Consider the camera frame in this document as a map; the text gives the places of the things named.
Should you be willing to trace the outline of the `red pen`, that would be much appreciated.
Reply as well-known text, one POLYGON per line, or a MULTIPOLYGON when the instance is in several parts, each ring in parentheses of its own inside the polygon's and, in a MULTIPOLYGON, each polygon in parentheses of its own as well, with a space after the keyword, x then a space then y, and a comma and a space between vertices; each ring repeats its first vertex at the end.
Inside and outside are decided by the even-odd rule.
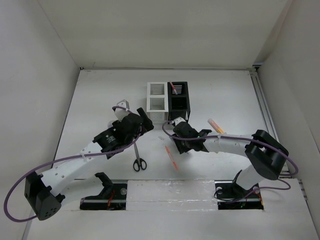
POLYGON ((170 85, 171 85, 171 88, 172 88, 172 91, 174 92, 174 94, 175 94, 175 95, 178 95, 178 92, 177 92, 174 84, 173 84, 171 81, 170 81, 169 83, 170 83, 170 85))

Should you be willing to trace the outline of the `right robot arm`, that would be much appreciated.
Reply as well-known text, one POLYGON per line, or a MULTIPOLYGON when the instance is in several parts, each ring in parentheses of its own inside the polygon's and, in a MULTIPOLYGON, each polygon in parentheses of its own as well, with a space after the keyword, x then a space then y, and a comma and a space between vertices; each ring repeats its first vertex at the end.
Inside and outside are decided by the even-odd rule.
POLYGON ((173 125, 170 137, 180 154, 194 150, 233 154, 249 160, 250 165, 240 170, 232 183, 221 190, 233 198, 245 196, 263 180, 278 180, 289 156, 289 152, 264 130, 259 129, 250 136, 212 132, 209 129, 197 131, 181 117, 171 120, 169 124, 173 125))

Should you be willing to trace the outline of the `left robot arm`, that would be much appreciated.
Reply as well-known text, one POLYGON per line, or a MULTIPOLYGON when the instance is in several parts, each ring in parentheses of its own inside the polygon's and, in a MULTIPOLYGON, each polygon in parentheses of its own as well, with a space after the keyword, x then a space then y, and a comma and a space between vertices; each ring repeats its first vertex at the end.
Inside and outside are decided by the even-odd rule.
POLYGON ((63 191, 74 179, 88 171, 97 157, 106 156, 110 159, 154 129, 152 121, 141 107, 136 113, 121 106, 112 109, 123 110, 126 116, 114 121, 110 128, 95 136, 79 156, 68 158, 57 167, 40 174, 35 170, 27 174, 24 196, 40 221, 47 220, 60 210, 67 196, 63 191))

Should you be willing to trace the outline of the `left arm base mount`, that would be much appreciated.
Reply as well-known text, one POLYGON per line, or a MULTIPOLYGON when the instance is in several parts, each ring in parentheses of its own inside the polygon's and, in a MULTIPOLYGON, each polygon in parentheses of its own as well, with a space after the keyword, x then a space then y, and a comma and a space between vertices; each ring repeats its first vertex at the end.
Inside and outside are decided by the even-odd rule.
POLYGON ((124 211, 127 204, 128 181, 112 181, 104 172, 96 173, 102 187, 98 194, 80 200, 79 209, 83 211, 124 211))

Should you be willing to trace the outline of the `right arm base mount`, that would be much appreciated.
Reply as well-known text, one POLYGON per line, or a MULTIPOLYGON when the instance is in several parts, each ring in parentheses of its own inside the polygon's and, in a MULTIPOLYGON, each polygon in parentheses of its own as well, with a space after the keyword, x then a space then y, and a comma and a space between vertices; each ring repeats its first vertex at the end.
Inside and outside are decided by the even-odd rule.
POLYGON ((254 187, 245 190, 236 184, 240 175, 239 171, 232 181, 215 181, 215 192, 213 197, 217 199, 218 210, 263 210, 263 201, 260 193, 251 193, 247 195, 254 187))

